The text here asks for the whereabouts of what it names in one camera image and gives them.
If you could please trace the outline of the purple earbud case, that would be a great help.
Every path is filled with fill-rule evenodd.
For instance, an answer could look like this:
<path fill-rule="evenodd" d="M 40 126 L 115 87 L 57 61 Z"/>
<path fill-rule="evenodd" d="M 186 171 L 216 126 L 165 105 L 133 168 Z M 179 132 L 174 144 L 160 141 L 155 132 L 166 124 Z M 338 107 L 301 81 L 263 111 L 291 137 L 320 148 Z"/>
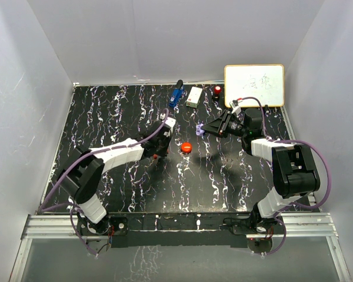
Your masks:
<path fill-rule="evenodd" d="M 204 135 L 204 133 L 205 133 L 205 131 L 203 130 L 203 125 L 204 124 L 202 124 L 202 123 L 200 123 L 200 124 L 197 124 L 197 126 L 196 126 L 196 135 L 197 136 L 203 136 Z"/>

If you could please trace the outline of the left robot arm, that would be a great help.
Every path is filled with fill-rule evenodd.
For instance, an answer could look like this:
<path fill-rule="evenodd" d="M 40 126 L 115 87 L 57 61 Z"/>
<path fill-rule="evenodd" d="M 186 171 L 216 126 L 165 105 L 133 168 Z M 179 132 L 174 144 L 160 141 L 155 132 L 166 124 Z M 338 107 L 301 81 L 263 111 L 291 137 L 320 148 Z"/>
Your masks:
<path fill-rule="evenodd" d="M 74 200 L 96 234 L 108 231 L 110 221 L 97 190 L 102 175 L 127 163 L 152 156 L 165 157 L 174 131 L 170 123 L 158 122 L 151 133 L 127 138 L 112 146 L 76 148 L 62 170 L 57 183 Z"/>

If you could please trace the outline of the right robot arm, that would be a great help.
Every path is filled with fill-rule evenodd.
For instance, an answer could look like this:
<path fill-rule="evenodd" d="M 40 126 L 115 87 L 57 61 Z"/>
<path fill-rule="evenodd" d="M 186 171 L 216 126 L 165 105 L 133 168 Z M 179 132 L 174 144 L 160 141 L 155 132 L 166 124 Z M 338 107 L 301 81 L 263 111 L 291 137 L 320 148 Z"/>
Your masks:
<path fill-rule="evenodd" d="M 249 108 L 241 113 L 225 110 L 220 117 L 201 126 L 204 133 L 216 137 L 239 137 L 245 153 L 272 164 L 274 186 L 253 206 L 249 217 L 224 220 L 224 224 L 233 232 L 238 229 L 266 232 L 277 224 L 282 209 L 320 187 L 311 149 L 307 145 L 277 143 L 266 138 L 264 119 L 261 109 Z"/>

